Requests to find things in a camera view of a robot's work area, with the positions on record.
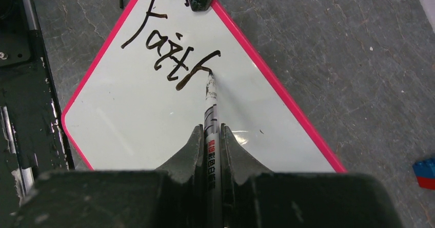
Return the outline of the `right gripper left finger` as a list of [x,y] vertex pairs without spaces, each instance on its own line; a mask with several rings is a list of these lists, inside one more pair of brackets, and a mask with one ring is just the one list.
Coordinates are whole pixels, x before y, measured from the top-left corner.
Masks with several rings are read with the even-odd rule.
[[41,174],[11,227],[204,227],[204,132],[154,170]]

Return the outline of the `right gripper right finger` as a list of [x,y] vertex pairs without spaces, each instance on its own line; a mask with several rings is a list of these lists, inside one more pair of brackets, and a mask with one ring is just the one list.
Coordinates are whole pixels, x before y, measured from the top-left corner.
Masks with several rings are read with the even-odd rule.
[[402,227],[385,187],[355,173],[275,173],[221,125],[226,227]]

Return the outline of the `white whiteboard marker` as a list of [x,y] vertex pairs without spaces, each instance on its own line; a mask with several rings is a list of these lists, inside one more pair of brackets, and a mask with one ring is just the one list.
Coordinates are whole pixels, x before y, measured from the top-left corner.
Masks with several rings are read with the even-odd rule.
[[217,113],[217,89],[212,71],[206,83],[204,113],[205,158],[207,163],[206,227],[223,227],[220,126]]

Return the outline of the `pink framed whiteboard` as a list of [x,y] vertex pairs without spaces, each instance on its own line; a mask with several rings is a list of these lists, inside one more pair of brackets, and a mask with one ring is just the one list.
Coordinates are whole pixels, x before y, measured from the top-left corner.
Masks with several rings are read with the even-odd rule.
[[90,169],[154,169],[204,121],[208,72],[219,121],[276,172],[344,172],[218,1],[131,0],[62,114]]

